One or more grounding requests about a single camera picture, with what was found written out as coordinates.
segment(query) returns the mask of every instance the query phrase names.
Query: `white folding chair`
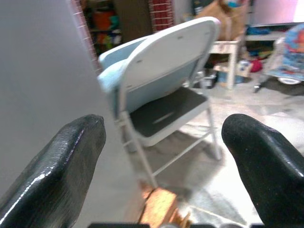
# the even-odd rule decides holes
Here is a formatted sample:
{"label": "white folding chair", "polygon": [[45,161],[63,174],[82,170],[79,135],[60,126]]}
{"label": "white folding chair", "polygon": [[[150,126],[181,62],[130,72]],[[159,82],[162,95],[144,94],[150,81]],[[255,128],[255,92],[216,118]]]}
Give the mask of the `white folding chair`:
{"label": "white folding chair", "polygon": [[[219,21],[215,18],[206,17],[179,24],[133,41],[131,44],[133,46],[138,42],[140,44],[134,47],[132,52],[128,50],[130,55],[119,68],[121,76],[114,111],[116,111],[120,126],[125,128],[124,133],[129,136],[124,146],[131,144],[135,146],[155,187],[157,187],[156,175],[190,151],[210,133],[213,136],[215,158],[221,158],[209,99],[205,93],[199,95],[191,90],[198,68],[207,61],[210,48],[218,34]],[[119,48],[116,48],[111,53],[104,53],[99,58],[100,63],[106,65],[103,63],[112,59],[109,54],[118,51]],[[102,82],[102,76],[99,79],[101,85],[106,84]],[[168,87],[172,87],[177,82],[181,85],[184,79],[190,81],[189,88],[180,87],[174,92],[168,92]],[[207,111],[210,124],[206,134],[153,172],[142,145],[155,145],[203,111]]]}

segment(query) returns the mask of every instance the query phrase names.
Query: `gray wall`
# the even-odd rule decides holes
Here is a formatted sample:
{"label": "gray wall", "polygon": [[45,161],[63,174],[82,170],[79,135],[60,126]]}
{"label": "gray wall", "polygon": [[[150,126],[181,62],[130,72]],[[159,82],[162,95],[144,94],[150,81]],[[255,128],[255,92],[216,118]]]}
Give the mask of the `gray wall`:
{"label": "gray wall", "polygon": [[174,0],[174,22],[175,24],[183,23],[182,15],[184,13],[192,13],[191,0]]}
{"label": "gray wall", "polygon": [[106,145],[74,227],[132,221],[143,201],[69,2],[1,1],[0,196],[61,126],[99,114]]}

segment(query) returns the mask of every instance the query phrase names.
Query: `table leg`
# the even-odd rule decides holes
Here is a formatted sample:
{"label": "table leg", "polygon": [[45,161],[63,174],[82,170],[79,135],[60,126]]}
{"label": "table leg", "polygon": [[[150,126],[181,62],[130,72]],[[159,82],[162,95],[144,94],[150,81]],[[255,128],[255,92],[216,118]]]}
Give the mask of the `table leg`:
{"label": "table leg", "polygon": [[238,46],[234,47],[234,50],[232,53],[229,54],[229,70],[227,73],[227,88],[232,90],[234,81],[235,81],[235,75],[236,75],[236,67],[237,67],[237,54],[238,54]]}

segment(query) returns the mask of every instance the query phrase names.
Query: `chair seat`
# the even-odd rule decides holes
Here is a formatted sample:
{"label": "chair seat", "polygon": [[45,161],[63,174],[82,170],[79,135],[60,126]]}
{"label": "chair seat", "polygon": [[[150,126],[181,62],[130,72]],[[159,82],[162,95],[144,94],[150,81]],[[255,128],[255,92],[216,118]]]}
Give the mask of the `chair seat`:
{"label": "chair seat", "polygon": [[207,97],[181,87],[168,96],[140,107],[130,114],[130,118],[140,140],[145,146],[150,146],[207,109],[207,101]]}

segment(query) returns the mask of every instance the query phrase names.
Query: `red object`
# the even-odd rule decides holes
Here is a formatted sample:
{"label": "red object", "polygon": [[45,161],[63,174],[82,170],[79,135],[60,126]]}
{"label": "red object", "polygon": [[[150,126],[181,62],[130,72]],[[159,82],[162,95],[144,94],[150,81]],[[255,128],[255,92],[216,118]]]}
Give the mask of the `red object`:
{"label": "red object", "polygon": [[252,68],[251,68],[251,71],[250,71],[250,72],[255,73],[255,72],[258,72],[258,71],[260,71],[261,69],[263,69],[262,62],[261,62],[259,59],[252,60],[251,63],[252,63],[253,65],[252,65]]}
{"label": "red object", "polygon": [[153,32],[158,32],[174,25],[171,0],[149,0],[149,7]]}
{"label": "red object", "polygon": [[114,15],[115,12],[112,10],[94,12],[93,21],[95,26],[100,30],[109,30],[111,26],[110,17]]}

